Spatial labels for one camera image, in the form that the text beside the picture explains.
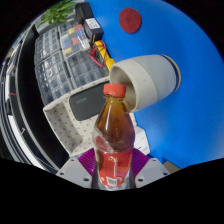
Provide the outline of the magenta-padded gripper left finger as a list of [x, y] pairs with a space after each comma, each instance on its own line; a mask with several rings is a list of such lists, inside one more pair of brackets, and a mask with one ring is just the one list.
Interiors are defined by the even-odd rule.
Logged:
[[89, 149], [78, 158], [71, 157], [56, 175], [83, 188], [97, 189], [98, 175], [94, 149]]

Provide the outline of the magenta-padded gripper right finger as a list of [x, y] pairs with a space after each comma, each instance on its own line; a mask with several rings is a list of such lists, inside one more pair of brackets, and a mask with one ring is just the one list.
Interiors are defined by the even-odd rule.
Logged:
[[129, 186], [141, 188], [163, 177], [170, 172], [157, 158], [149, 158], [141, 151], [134, 149], [129, 174]]

